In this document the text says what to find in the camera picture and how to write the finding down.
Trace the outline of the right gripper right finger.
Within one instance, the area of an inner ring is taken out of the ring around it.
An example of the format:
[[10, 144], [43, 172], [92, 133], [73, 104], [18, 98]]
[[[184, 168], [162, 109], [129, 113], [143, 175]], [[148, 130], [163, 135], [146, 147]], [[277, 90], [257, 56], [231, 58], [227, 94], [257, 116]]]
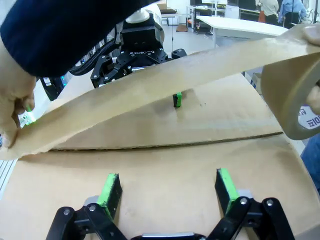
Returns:
[[262, 202], [239, 195], [226, 168], [216, 170], [214, 185], [223, 217], [208, 240], [234, 240], [240, 230], [252, 228], [260, 240], [294, 240], [294, 234], [277, 198]]

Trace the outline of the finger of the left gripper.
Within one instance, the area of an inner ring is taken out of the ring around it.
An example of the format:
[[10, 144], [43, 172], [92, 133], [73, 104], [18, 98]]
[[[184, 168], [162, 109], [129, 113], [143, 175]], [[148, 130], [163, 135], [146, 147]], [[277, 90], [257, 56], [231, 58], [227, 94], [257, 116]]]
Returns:
[[90, 76], [94, 88], [105, 85], [124, 77], [127, 74], [127, 67], [130, 64], [129, 55], [120, 55], [115, 62], [108, 55], [102, 55], [98, 58], [97, 63]]
[[[187, 56], [187, 53], [183, 48], [176, 49], [171, 53], [171, 58], [173, 60], [182, 58], [184, 56]], [[175, 108], [179, 108], [182, 105], [182, 93], [177, 92], [172, 97], [173, 97], [173, 106]]]

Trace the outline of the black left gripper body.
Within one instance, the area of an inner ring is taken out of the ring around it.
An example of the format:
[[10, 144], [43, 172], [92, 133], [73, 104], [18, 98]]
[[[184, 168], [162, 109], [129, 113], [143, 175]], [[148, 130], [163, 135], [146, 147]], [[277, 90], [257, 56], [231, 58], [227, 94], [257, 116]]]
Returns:
[[162, 48], [152, 50], [128, 50], [121, 48], [117, 57], [117, 71], [129, 71], [132, 68], [146, 68], [165, 63], [169, 56]]

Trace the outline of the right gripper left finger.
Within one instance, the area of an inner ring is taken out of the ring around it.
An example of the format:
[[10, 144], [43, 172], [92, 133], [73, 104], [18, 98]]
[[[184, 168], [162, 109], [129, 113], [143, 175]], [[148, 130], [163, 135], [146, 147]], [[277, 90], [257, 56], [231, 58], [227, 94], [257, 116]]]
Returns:
[[57, 210], [46, 239], [83, 240], [87, 234], [96, 234], [100, 240], [125, 240], [114, 223], [122, 192], [119, 174], [110, 173], [95, 202], [78, 210], [69, 206]]

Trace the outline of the person's left hand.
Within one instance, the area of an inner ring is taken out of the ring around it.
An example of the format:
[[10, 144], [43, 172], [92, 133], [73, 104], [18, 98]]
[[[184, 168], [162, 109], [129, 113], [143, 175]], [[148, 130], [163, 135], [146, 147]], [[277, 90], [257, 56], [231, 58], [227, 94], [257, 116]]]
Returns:
[[0, 43], [0, 135], [2, 146], [10, 148], [21, 124], [18, 115], [35, 107], [36, 78], [26, 72]]

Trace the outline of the person's right hand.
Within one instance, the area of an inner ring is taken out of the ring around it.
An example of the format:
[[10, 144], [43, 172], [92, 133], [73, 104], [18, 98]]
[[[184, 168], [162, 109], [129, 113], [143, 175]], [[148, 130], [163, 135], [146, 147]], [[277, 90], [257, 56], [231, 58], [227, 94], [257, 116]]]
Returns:
[[[313, 24], [304, 28], [305, 38], [309, 43], [313, 45], [320, 45], [320, 25]], [[312, 109], [312, 111], [319, 115], [320, 114], [320, 85], [317, 83], [310, 91], [306, 98], [306, 103]]]

